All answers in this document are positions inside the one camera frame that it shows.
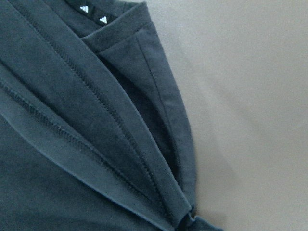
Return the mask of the black printed t-shirt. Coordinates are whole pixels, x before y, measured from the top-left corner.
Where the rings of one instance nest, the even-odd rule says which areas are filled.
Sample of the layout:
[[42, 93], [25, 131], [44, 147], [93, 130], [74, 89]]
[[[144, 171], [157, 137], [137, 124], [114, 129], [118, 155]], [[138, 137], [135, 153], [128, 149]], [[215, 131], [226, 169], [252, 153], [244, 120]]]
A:
[[213, 231], [145, 2], [0, 3], [0, 228]]

